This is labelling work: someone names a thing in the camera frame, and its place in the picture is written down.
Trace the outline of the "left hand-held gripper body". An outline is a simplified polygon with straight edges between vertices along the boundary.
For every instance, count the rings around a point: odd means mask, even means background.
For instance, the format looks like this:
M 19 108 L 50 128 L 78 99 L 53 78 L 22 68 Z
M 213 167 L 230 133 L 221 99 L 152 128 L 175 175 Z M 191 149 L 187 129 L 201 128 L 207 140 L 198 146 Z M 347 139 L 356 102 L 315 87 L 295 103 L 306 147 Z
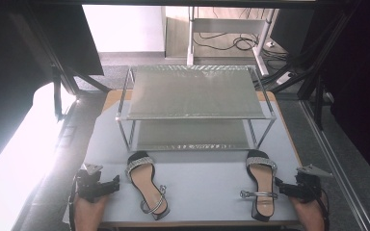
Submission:
M 84 164 L 77 172 L 77 192 L 80 197 L 94 203 L 94 201 L 109 194 L 107 185 L 99 182 L 103 166 Z

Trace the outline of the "black sandal with rhinestone straps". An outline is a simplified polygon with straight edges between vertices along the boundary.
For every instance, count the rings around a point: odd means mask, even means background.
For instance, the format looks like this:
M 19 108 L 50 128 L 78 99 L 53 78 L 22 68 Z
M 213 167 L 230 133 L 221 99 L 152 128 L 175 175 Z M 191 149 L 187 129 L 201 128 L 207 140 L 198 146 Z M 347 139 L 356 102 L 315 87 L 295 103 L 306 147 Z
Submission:
M 267 222 L 274 214 L 275 200 L 278 198 L 273 189 L 278 166 L 265 152 L 252 149 L 247 155 L 246 170 L 248 176 L 256 185 L 256 191 L 240 191 L 240 196 L 242 198 L 254 197 L 251 217 Z
M 166 186 L 157 187 L 154 182 L 155 166 L 152 158 L 145 151 L 138 151 L 127 160 L 126 176 L 141 194 L 140 208 L 144 214 L 152 215 L 155 220 L 162 219 L 169 212 L 166 199 Z

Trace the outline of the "white metal desk frame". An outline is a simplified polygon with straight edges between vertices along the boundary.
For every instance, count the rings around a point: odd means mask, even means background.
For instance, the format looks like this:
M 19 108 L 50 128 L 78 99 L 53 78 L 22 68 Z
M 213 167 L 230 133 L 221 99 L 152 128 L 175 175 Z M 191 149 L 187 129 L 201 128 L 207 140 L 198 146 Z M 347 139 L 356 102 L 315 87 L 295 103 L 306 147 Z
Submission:
M 269 71 L 262 58 L 263 46 L 266 43 L 275 9 L 269 9 L 265 19 L 229 19 L 229 18 L 198 18 L 195 8 L 188 8 L 189 38 L 187 49 L 187 64 L 194 63 L 194 34 L 250 34 L 258 36 L 258 43 L 251 49 L 262 76 L 268 76 Z

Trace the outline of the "black metal stand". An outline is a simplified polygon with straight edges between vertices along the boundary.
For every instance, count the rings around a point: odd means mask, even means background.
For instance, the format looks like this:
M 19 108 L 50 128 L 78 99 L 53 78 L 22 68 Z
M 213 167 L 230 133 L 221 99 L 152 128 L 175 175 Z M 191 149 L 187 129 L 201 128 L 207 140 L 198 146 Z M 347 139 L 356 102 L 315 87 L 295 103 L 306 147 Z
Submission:
M 313 119 L 321 123 L 321 110 L 323 107 L 324 83 L 322 80 L 323 68 L 326 66 L 328 55 L 338 42 L 345 27 L 349 23 L 361 0 L 315 0 L 311 8 L 296 8 L 300 10 L 314 10 L 310 28 L 309 46 L 298 56 L 286 52 L 282 56 L 285 65 L 275 73 L 262 79 L 265 89 L 278 93 L 297 83 L 302 86 L 298 97 L 307 99 L 315 96 L 315 115 Z M 287 71 L 295 74 L 282 85 L 277 79 Z
M 64 116 L 61 86 L 72 95 L 81 91 L 75 77 L 103 92 L 111 90 L 93 78 L 93 75 L 103 75 L 104 72 L 81 6 L 37 12 L 26 9 L 22 16 L 43 51 L 43 67 L 50 69 L 57 119 Z

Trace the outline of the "person's left hand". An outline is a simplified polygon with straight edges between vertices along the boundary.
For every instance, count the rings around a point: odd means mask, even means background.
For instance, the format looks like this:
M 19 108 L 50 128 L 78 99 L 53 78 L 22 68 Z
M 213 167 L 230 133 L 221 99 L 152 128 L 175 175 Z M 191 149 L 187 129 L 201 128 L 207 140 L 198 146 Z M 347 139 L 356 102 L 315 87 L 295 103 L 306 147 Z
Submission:
M 77 195 L 74 199 L 75 231 L 97 231 L 108 199 L 109 196 L 105 195 L 91 203 Z

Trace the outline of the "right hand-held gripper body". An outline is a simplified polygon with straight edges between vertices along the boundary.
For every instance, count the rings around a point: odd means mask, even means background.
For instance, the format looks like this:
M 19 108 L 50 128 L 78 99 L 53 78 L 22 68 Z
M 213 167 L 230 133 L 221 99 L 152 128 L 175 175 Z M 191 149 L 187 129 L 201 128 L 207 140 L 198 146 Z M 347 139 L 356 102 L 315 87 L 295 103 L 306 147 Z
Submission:
M 301 192 L 297 197 L 304 203 L 319 198 L 321 192 L 321 177 L 332 177 L 331 172 L 322 170 L 314 165 L 298 167 L 296 182 Z

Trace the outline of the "person's right hand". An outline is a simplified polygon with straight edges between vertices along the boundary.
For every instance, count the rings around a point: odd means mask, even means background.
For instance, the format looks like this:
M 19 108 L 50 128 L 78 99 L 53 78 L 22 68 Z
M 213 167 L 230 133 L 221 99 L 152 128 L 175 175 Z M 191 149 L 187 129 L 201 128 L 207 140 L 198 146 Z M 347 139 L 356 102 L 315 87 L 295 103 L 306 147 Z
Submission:
M 305 231 L 325 231 L 323 211 L 319 203 L 314 200 L 302 203 L 296 197 L 290 197 L 296 215 Z

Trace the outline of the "dark monitor panel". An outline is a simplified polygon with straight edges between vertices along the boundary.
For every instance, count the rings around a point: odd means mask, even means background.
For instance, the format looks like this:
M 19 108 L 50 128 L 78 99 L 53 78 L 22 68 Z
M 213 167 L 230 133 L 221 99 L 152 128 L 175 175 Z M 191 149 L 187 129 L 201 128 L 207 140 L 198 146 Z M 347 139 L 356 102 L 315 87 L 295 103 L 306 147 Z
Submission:
M 270 38 L 292 56 L 300 55 L 310 43 L 314 10 L 280 9 Z

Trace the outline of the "two-tier metal shoe rack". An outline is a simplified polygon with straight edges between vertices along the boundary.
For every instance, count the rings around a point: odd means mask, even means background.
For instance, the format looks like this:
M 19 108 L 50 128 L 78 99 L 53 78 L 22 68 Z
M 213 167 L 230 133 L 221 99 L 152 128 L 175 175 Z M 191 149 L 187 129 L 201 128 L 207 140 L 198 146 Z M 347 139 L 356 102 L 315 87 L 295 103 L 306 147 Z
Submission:
M 139 65 L 116 122 L 129 151 L 258 148 L 277 116 L 253 66 Z

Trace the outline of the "white power strip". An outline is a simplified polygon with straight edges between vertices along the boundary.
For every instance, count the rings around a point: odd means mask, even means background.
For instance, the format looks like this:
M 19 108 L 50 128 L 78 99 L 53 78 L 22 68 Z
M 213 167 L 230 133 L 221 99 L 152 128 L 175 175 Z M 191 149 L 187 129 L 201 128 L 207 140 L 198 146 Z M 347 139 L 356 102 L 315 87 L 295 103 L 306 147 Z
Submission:
M 294 76 L 295 74 L 293 72 L 287 71 L 286 73 L 284 73 L 281 77 L 277 79 L 277 84 L 282 85 Z

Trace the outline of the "aluminium rail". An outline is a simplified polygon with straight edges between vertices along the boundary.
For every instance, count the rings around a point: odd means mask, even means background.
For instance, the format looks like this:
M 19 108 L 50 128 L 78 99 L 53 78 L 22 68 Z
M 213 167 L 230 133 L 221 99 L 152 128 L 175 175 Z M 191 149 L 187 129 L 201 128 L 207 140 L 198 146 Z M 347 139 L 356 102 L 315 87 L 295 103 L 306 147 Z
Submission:
M 361 231 L 370 231 L 370 218 L 367 215 L 364 206 L 361 204 L 355 189 L 353 188 L 352 184 L 349 181 L 347 174 L 345 173 L 342 165 L 339 163 L 335 152 L 333 151 L 330 142 L 328 141 L 325 133 L 318 127 L 316 122 L 314 121 L 314 113 L 310 108 L 310 104 L 308 102 L 299 101 L 305 117 L 316 137 L 317 142 L 319 143 L 322 152 L 329 164 L 331 169 L 332 175 L 336 180 L 340 190 L 343 192 L 345 200 L 349 205 L 352 214 L 354 215 L 357 224 Z

